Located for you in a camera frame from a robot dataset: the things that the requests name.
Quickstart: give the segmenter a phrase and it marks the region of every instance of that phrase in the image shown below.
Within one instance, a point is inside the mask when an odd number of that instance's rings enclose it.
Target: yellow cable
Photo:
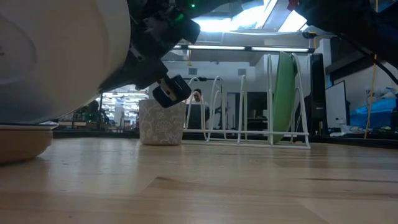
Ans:
[[[379,12],[379,0],[376,0],[376,12]],[[377,54],[374,54],[374,60],[377,60]],[[368,109],[368,122],[366,123],[365,129],[365,137],[364,139],[368,138],[368,129],[371,125],[371,112],[372,112],[372,103],[373,103],[373,92],[374,92],[374,79],[376,77],[376,63],[373,63],[373,77],[372,77],[372,88],[371,88],[371,101],[369,104]]]

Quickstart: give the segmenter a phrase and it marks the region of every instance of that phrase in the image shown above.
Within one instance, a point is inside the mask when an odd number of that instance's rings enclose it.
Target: black cable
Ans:
[[[375,59],[373,55],[366,53],[363,49],[361,49],[359,46],[357,46],[353,41],[349,40],[349,38],[337,34],[337,36],[341,39],[346,40],[349,44],[351,44],[357,51],[361,52],[365,57],[371,59],[381,70],[383,70],[396,85],[398,85],[398,79],[392,74],[388,68],[386,68],[378,59]]]

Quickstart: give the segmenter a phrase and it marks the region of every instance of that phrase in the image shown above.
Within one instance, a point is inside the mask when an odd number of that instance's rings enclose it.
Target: wooden floor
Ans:
[[[398,223],[398,150],[54,140],[0,167],[0,223]]]

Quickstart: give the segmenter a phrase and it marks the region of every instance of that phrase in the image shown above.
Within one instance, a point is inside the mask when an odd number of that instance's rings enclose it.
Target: white wire rack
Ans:
[[[190,98],[188,103],[188,114],[186,117],[184,132],[185,133],[203,133],[205,137],[205,141],[183,141],[183,144],[207,144],[211,146],[244,146],[244,147],[275,147],[275,148],[288,148],[288,149],[310,149],[310,144],[308,141],[308,128],[307,128],[307,115],[305,112],[305,102],[303,95],[303,85],[302,85],[302,76],[300,71],[300,63],[299,59],[295,54],[293,54],[296,66],[298,70],[298,86],[295,89],[295,94],[298,93],[300,104],[301,104],[301,112],[299,119],[301,117],[301,122],[303,126],[303,132],[297,132],[296,126],[294,122],[294,111],[292,113],[290,119],[290,130],[288,131],[274,131],[274,110],[273,110],[273,90],[272,90],[272,59],[271,55],[268,55],[268,64],[267,64],[267,78],[268,82],[265,83],[266,90],[269,94],[267,94],[268,100],[268,129],[264,131],[248,131],[248,89],[246,83],[246,76],[243,75],[241,78],[241,88],[240,88],[240,99],[239,99],[239,123],[238,130],[227,130],[226,129],[226,94],[223,91],[223,79],[220,77],[216,77],[213,81],[213,88],[211,90],[211,103],[210,103],[210,125],[208,128],[205,126],[205,105],[203,99],[201,99],[201,129],[188,129],[188,122],[190,118],[190,112],[192,107],[192,98]],[[189,81],[189,85],[191,86],[193,81],[199,81],[198,78],[192,78]],[[222,119],[222,127],[221,130],[214,130],[214,121],[213,118],[215,116],[215,107],[218,97],[221,98],[221,119]],[[212,133],[223,134],[223,138],[211,138]],[[237,139],[227,138],[227,134],[236,134]],[[249,140],[248,134],[261,134],[263,136],[268,136],[268,140],[266,141],[257,141],[257,140]],[[274,135],[280,134],[284,136],[290,136],[289,142],[280,142],[278,144],[274,144]],[[304,136],[305,142],[301,145],[295,143],[293,144],[294,136]]]

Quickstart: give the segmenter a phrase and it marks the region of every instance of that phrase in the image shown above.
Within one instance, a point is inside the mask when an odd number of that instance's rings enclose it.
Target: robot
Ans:
[[[128,84],[158,83],[153,94],[163,107],[185,100],[191,89],[181,76],[169,78],[160,58],[182,39],[195,43],[200,26],[191,18],[232,1],[0,0],[0,123],[55,119]],[[397,27],[379,26],[366,2],[290,0],[290,7],[397,66],[390,53],[398,50]]]

